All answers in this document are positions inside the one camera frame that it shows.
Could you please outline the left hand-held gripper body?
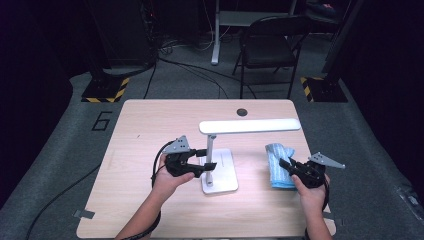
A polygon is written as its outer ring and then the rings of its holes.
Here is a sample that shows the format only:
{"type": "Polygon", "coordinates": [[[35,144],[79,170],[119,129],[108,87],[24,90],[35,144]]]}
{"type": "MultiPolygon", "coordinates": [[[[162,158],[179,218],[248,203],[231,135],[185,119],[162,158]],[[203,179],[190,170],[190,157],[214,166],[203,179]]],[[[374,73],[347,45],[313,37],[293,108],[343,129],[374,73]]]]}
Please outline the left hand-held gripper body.
{"type": "Polygon", "coordinates": [[[190,156],[188,140],[185,135],[172,141],[169,146],[166,146],[163,153],[166,155],[165,166],[167,171],[174,177],[192,172],[196,178],[199,178],[202,171],[193,171],[188,167],[188,159],[190,156]]]}

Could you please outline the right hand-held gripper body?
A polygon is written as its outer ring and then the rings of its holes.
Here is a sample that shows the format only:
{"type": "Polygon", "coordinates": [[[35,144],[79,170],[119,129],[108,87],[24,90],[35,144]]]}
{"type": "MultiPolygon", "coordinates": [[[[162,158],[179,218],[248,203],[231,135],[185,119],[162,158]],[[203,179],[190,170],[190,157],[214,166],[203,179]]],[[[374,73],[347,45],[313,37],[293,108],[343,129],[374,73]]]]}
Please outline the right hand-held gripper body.
{"type": "Polygon", "coordinates": [[[297,163],[298,177],[307,188],[317,188],[325,183],[327,167],[344,169],[345,165],[317,152],[306,163],[297,163]]]}

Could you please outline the blue striped cloth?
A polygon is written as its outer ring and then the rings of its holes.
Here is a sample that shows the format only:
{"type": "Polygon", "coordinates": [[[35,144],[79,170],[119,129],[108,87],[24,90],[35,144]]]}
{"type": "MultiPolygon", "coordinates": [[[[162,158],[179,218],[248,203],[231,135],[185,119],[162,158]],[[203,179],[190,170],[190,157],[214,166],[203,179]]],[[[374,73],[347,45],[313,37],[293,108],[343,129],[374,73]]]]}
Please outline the blue striped cloth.
{"type": "Polygon", "coordinates": [[[295,150],[280,143],[268,144],[265,146],[265,150],[268,156],[271,187],[294,189],[295,185],[288,171],[280,166],[280,160],[290,163],[289,158],[294,155],[295,150]]]}

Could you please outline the white desk lamp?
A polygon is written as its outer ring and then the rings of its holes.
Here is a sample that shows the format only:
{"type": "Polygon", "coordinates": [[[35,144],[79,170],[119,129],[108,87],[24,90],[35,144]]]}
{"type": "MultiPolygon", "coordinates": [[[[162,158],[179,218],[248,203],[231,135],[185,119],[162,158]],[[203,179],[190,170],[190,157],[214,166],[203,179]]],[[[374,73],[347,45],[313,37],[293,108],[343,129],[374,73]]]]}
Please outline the white desk lamp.
{"type": "Polygon", "coordinates": [[[215,149],[217,135],[262,133],[279,131],[297,131],[301,124],[297,119],[262,119],[262,120],[218,120],[202,121],[199,131],[207,136],[207,156],[200,157],[202,164],[216,163],[214,170],[208,170],[201,177],[204,194],[221,194],[238,189],[235,164],[230,149],[215,149]]]}

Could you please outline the person's left hand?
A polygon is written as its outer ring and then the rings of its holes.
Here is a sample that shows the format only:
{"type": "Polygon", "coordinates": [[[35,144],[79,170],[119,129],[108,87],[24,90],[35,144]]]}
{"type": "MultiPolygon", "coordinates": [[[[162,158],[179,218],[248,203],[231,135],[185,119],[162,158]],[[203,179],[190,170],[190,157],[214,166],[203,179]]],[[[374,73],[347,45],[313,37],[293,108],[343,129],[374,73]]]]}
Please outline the person's left hand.
{"type": "Polygon", "coordinates": [[[166,156],[161,155],[159,160],[159,168],[155,173],[152,194],[155,199],[164,202],[180,185],[191,181],[194,178],[194,174],[189,172],[184,175],[174,177],[165,167],[166,156]]]}

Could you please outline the person's right hand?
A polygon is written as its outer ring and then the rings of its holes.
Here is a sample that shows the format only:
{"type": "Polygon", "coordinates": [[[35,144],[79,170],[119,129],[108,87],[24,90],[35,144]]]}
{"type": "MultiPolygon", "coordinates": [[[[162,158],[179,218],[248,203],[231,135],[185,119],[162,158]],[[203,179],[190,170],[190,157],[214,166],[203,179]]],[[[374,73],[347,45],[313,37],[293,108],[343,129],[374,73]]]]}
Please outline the person's right hand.
{"type": "Polygon", "coordinates": [[[300,195],[300,202],[306,215],[321,215],[325,209],[326,188],[321,185],[317,188],[307,188],[297,175],[292,176],[292,181],[300,195]]]}

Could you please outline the black stand with striped base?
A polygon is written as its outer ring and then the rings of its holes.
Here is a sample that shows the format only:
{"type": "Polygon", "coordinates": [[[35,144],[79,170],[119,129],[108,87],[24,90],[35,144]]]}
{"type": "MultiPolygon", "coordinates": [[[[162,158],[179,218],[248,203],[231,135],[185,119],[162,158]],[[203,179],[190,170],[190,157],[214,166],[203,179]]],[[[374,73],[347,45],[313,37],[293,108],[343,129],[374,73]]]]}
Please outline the black stand with striped base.
{"type": "Polygon", "coordinates": [[[111,66],[90,0],[82,0],[82,3],[86,17],[84,26],[81,28],[81,48],[84,63],[91,75],[82,98],[88,102],[117,102],[123,95],[124,86],[128,83],[128,75],[109,73],[111,66]]]}
{"type": "Polygon", "coordinates": [[[323,67],[325,76],[300,78],[309,102],[347,102],[339,80],[354,49],[355,20],[363,3],[364,0],[350,0],[323,67]]]}

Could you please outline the black folding chair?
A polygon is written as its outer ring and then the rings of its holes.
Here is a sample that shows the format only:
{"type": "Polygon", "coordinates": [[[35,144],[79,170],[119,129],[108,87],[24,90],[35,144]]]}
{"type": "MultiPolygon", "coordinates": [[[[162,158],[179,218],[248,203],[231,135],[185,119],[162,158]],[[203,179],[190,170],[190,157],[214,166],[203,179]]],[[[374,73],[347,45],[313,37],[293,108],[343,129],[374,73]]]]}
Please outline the black folding chair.
{"type": "Polygon", "coordinates": [[[273,84],[288,84],[287,97],[291,96],[294,78],[304,40],[312,30],[312,20],[305,15],[268,16],[256,20],[245,29],[239,39],[240,52],[232,74],[238,68],[240,76],[240,98],[244,87],[260,85],[260,82],[245,81],[246,69],[291,68],[287,81],[273,81],[273,84]]]}

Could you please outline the dark cabinet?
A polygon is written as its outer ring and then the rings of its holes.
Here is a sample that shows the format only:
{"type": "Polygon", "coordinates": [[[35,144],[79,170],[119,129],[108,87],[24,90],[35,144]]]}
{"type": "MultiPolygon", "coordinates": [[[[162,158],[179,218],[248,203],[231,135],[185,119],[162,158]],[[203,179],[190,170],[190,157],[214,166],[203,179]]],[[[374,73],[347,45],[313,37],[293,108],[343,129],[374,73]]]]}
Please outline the dark cabinet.
{"type": "Polygon", "coordinates": [[[144,66],[155,62],[141,0],[87,0],[109,64],[144,66]]]}

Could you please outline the white metal desk frame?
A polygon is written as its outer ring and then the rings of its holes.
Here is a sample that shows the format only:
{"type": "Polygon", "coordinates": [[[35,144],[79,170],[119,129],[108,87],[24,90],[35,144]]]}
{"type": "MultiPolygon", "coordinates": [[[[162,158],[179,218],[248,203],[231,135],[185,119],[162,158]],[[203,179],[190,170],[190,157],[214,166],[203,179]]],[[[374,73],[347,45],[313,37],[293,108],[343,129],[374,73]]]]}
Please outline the white metal desk frame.
{"type": "Polygon", "coordinates": [[[220,55],[220,27],[246,27],[256,20],[267,16],[289,16],[295,12],[295,7],[298,0],[289,0],[290,8],[287,12],[252,12],[232,10],[226,11],[220,9],[220,0],[215,0],[215,32],[213,39],[213,51],[211,56],[211,64],[216,66],[219,63],[220,55]]]}

